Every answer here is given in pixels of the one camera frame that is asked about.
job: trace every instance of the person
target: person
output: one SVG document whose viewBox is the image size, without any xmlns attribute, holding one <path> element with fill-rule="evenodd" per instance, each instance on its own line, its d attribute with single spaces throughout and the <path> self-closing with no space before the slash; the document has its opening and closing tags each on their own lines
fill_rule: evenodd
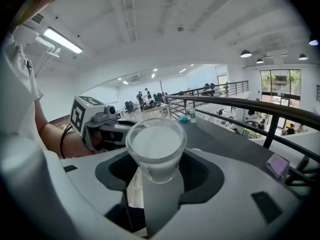
<svg viewBox="0 0 320 240">
<path fill-rule="evenodd" d="M 143 95 L 142 95 L 141 91 L 139 91 L 138 95 L 136 96 L 136 99 L 139 101 L 140 109 L 143 112 L 144 111 L 144 99 L 143 99 Z"/>
<path fill-rule="evenodd" d="M 236 134 L 241 135 L 237 128 L 233 128 L 233 130 L 234 130 L 234 132 L 235 132 Z"/>
<path fill-rule="evenodd" d="M 258 124 L 258 126 L 257 126 L 259 129 L 261 129 L 261 130 L 264 130 L 265 129 L 265 125 L 264 125 L 264 122 L 260 122 L 259 124 Z"/>
<path fill-rule="evenodd" d="M 43 93 L 36 82 L 32 62 L 13 37 L 18 26 L 26 23 L 53 1 L 55 0 L 28 0 L 8 28 L 1 46 L 0 79 L 5 77 L 7 84 L 1 84 L 1 88 L 2 91 L 10 93 L 10 98 L 4 98 L 1 104 L 7 113 L 0 119 L 0 125 L 1 133 L 18 134 L 31 139 L 42 149 L 53 151 L 61 157 L 60 141 L 64 131 L 48 123 L 40 103 Z M 8 10 L 5 13 L 10 14 L 15 6 L 6 6 L 5 9 Z M 97 130 L 92 136 L 92 143 L 96 146 L 101 141 L 100 131 Z M 66 158 L 94 154 L 84 146 L 76 132 L 67 133 L 62 150 Z"/>
<path fill-rule="evenodd" d="M 144 90 L 146 91 L 146 95 L 148 97 L 148 103 L 150 103 L 152 101 L 152 96 L 150 94 L 150 91 L 148 91 L 148 88 L 145 88 Z"/>
<path fill-rule="evenodd" d="M 299 124 L 299 127 L 296 130 L 296 133 L 300 134 L 300 133 L 304 133 L 304 132 L 305 132 L 304 125 L 303 124 Z"/>
<path fill-rule="evenodd" d="M 295 134 L 294 124 L 290 123 L 290 128 L 286 130 L 286 135 Z"/>
</svg>

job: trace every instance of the clear plastic cup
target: clear plastic cup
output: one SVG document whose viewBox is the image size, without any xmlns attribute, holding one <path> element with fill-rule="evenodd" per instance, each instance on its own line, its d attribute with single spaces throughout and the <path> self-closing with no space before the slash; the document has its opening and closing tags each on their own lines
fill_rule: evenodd
<svg viewBox="0 0 320 240">
<path fill-rule="evenodd" d="M 186 132 L 178 122 L 158 117 L 138 122 L 125 139 L 143 173 L 158 184 L 174 177 L 186 144 Z"/>
</svg>

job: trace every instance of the ceiling light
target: ceiling light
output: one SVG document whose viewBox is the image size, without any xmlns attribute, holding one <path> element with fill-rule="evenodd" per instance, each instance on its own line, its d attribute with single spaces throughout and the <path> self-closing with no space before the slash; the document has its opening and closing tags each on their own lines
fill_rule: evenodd
<svg viewBox="0 0 320 240">
<path fill-rule="evenodd" d="M 66 39 L 63 35 L 59 34 L 58 32 L 54 31 L 52 28 L 48 28 L 44 34 L 45 37 L 52 39 L 53 41 L 56 41 L 60 45 L 63 45 L 64 47 L 67 47 L 71 51 L 75 52 L 76 54 L 81 53 L 83 50 L 70 42 L 68 39 Z"/>
<path fill-rule="evenodd" d="M 300 56 L 299 56 L 300 61 L 305 61 L 307 59 L 308 59 L 308 57 L 305 54 L 303 54 L 303 53 L 300 54 Z"/>
<path fill-rule="evenodd" d="M 241 52 L 240 57 L 241 57 L 241 58 L 246 58 L 246 57 L 250 57 L 251 55 L 252 55 L 252 53 L 251 53 L 250 51 L 248 51 L 248 50 L 243 50 L 243 51 Z"/>
<path fill-rule="evenodd" d="M 318 44 L 319 44 L 318 40 L 315 39 L 315 38 L 313 37 L 313 35 L 311 35 L 311 36 L 310 36 L 310 39 L 309 39 L 309 45 L 311 45 L 311 46 L 317 46 Z"/>
</svg>

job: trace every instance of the black cable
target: black cable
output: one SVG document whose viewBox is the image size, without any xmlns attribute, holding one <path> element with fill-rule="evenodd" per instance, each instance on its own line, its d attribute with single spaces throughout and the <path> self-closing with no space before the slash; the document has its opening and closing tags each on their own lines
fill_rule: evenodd
<svg viewBox="0 0 320 240">
<path fill-rule="evenodd" d="M 62 156 L 63 159 L 66 159 L 66 157 L 65 157 L 64 152 L 63 152 L 63 150 L 62 150 L 62 145 L 63 145 L 64 138 L 65 138 L 67 132 L 68 132 L 71 128 L 72 128 L 72 125 L 69 123 L 69 124 L 67 125 L 67 127 L 64 129 L 64 132 L 63 132 L 63 134 L 62 134 L 62 136 L 61 136 L 61 140 L 60 140 L 60 152 L 61 152 L 61 156 Z"/>
</svg>

